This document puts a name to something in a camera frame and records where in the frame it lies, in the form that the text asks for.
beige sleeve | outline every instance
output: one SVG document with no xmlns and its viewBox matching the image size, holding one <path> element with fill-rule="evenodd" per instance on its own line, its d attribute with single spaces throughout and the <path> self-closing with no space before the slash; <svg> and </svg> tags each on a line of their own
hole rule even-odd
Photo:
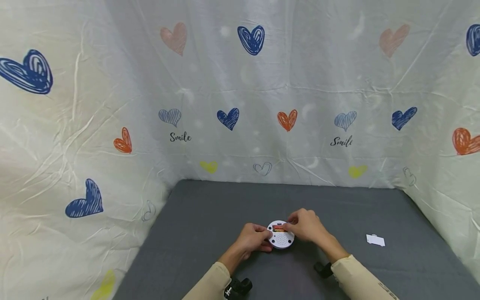
<svg viewBox="0 0 480 300">
<path fill-rule="evenodd" d="M 350 255 L 332 265 L 340 287 L 352 300 L 398 300 L 367 268 Z"/>
<path fill-rule="evenodd" d="M 223 295 L 230 282 L 227 268 L 222 263 L 216 262 L 183 300 L 224 300 Z"/>
</svg>

outlined heart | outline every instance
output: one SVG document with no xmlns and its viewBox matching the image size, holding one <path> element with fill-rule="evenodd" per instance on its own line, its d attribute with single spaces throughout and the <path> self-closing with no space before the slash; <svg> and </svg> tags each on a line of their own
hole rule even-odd
<svg viewBox="0 0 480 300">
<path fill-rule="evenodd" d="M 11 59 L 0 58 L 0 76 L 33 94 L 48 94 L 53 85 L 53 75 L 47 59 L 35 49 L 28 51 L 23 65 Z"/>
<path fill-rule="evenodd" d="M 265 30 L 261 25 L 255 27 L 252 32 L 250 32 L 246 27 L 239 26 L 237 28 L 237 32 L 239 34 L 240 42 L 253 56 L 256 56 L 262 48 L 264 47 L 265 41 Z"/>
<path fill-rule="evenodd" d="M 235 124 L 237 124 L 239 116 L 240 116 L 240 111 L 238 108 L 232 108 L 228 113 L 228 115 L 222 110 L 219 110 L 216 113 L 216 117 L 218 118 L 218 120 L 232 131 Z"/>
<path fill-rule="evenodd" d="M 480 24 L 473 24 L 467 30 L 467 49 L 473 57 L 480 54 Z"/>
<path fill-rule="evenodd" d="M 121 129 L 121 136 L 121 139 L 117 138 L 113 141 L 113 145 L 120 152 L 132 153 L 132 141 L 130 140 L 130 134 L 127 128 L 123 127 Z"/>
<path fill-rule="evenodd" d="M 109 300 L 114 287 L 115 273 L 112 270 L 108 270 L 105 277 L 103 277 L 100 287 L 93 293 L 90 300 Z"/>
<path fill-rule="evenodd" d="M 97 184 L 88 178 L 85 181 L 85 198 L 75 199 L 65 208 L 65 214 L 70 218 L 81 218 L 103 212 L 102 195 Z"/>
<path fill-rule="evenodd" d="M 272 163 L 266 162 L 263 166 L 259 164 L 254 164 L 253 169 L 260 175 L 267 176 L 268 173 L 272 170 Z"/>
<path fill-rule="evenodd" d="M 218 164 L 216 163 L 216 161 L 212 161 L 210 163 L 207 163 L 206 161 L 201 161 L 200 166 L 204 168 L 204 170 L 208 173 L 213 174 L 216 172 L 216 167 L 218 167 Z"/>
<path fill-rule="evenodd" d="M 168 28 L 162 27 L 160 37 L 168 48 L 183 56 L 183 50 L 187 44 L 187 26 L 184 23 L 177 23 L 173 28 L 173 33 Z"/>
<path fill-rule="evenodd" d="M 471 138 L 470 132 L 466 128 L 455 129 L 452 142 L 458 155 L 480 152 L 480 135 Z"/>
<path fill-rule="evenodd" d="M 163 122 L 172 124 L 173 126 L 177 127 L 177 124 L 181 118 L 181 111 L 176 108 L 172 108 L 169 111 L 162 109 L 158 112 L 158 117 Z"/>
<path fill-rule="evenodd" d="M 413 116 L 417 113 L 417 108 L 416 107 L 410 107 L 405 111 L 405 113 L 402 113 L 402 111 L 397 110 L 392 114 L 392 125 L 397 128 L 397 130 L 401 130 L 403 126 L 410 121 Z"/>
<path fill-rule="evenodd" d="M 282 125 L 282 127 L 285 128 L 287 132 L 289 132 L 290 130 L 292 130 L 293 126 L 295 125 L 295 122 L 297 121 L 297 116 L 298 116 L 298 112 L 296 109 L 294 109 L 290 112 L 288 117 L 287 117 L 287 114 L 284 113 L 283 111 L 279 112 L 276 117 L 280 125 Z"/>
<path fill-rule="evenodd" d="M 151 203 L 149 200 L 147 200 L 147 205 L 148 205 L 148 211 L 144 213 L 144 215 L 142 216 L 142 221 L 144 222 L 155 217 L 155 214 L 156 214 L 155 205 L 153 205 L 153 203 Z"/>
<path fill-rule="evenodd" d="M 350 127 L 350 125 L 355 121 L 357 118 L 357 112 L 356 111 L 351 111 L 348 114 L 340 113 L 335 117 L 334 124 L 337 127 L 343 128 L 345 132 L 347 132 L 347 129 Z"/>
<path fill-rule="evenodd" d="M 362 176 L 363 173 L 365 173 L 367 171 L 367 169 L 368 169 L 367 166 L 358 166 L 358 167 L 351 166 L 350 168 L 348 168 L 348 174 L 353 179 L 356 179 L 356 178 Z"/>
<path fill-rule="evenodd" d="M 379 45 L 386 56 L 391 58 L 395 50 L 403 43 L 410 32 L 410 26 L 403 24 L 395 33 L 390 28 L 380 35 Z"/>
</svg>

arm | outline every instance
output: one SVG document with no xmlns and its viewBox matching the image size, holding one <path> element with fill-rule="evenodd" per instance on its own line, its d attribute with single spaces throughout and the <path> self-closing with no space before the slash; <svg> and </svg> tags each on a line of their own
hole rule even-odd
<svg viewBox="0 0 480 300">
<path fill-rule="evenodd" d="M 320 222 L 313 210 L 300 209 L 284 224 L 301 240 L 314 242 L 332 264 L 340 287 L 352 300 L 398 300 L 370 271 L 340 245 Z"/>
<path fill-rule="evenodd" d="M 224 291 L 230 284 L 230 276 L 239 264 L 248 259 L 253 251 L 271 252 L 272 245 L 265 241 L 271 232 L 267 228 L 248 223 L 230 248 L 207 271 L 183 300 L 223 300 Z"/>
</svg>

white round device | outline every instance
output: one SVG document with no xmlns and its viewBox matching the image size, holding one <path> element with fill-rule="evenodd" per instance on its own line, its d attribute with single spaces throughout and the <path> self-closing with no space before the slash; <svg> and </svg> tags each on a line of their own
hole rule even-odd
<svg viewBox="0 0 480 300">
<path fill-rule="evenodd" d="M 285 231 L 282 225 L 285 221 L 273 221 L 268 225 L 268 230 L 273 233 L 269 239 L 270 243 L 277 249 L 286 249 L 290 247 L 295 239 L 295 235 L 291 232 Z"/>
</svg>

orange heart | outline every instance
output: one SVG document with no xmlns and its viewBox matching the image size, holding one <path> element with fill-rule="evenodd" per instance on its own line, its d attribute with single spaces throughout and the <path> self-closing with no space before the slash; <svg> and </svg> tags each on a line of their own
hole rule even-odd
<svg viewBox="0 0 480 300">
<path fill-rule="evenodd" d="M 480 151 L 480 135 L 473 139 L 465 128 L 457 128 L 452 136 L 453 146 L 459 155 L 472 154 Z"/>
<path fill-rule="evenodd" d="M 280 125 L 282 125 L 282 127 L 285 128 L 287 132 L 289 132 L 293 128 L 293 125 L 295 125 L 295 122 L 297 121 L 297 115 L 298 115 L 298 112 L 296 109 L 294 109 L 290 112 L 290 115 L 288 117 L 287 117 L 287 114 L 284 113 L 283 111 L 279 112 L 276 117 Z"/>
<path fill-rule="evenodd" d="M 121 129 L 121 136 L 122 139 L 115 139 L 113 141 L 113 145 L 120 152 L 132 153 L 132 141 L 130 140 L 130 134 L 128 133 L 128 129 L 123 127 Z"/>
<path fill-rule="evenodd" d="M 386 56 L 392 57 L 395 50 L 400 47 L 403 40 L 407 37 L 409 31 L 410 26 L 403 24 L 395 33 L 390 28 L 382 32 L 379 44 Z"/>
<path fill-rule="evenodd" d="M 160 29 L 160 36 L 168 48 L 183 56 L 183 49 L 187 43 L 187 26 L 184 23 L 177 23 L 173 28 L 173 33 L 168 28 L 163 27 Z"/>
</svg>

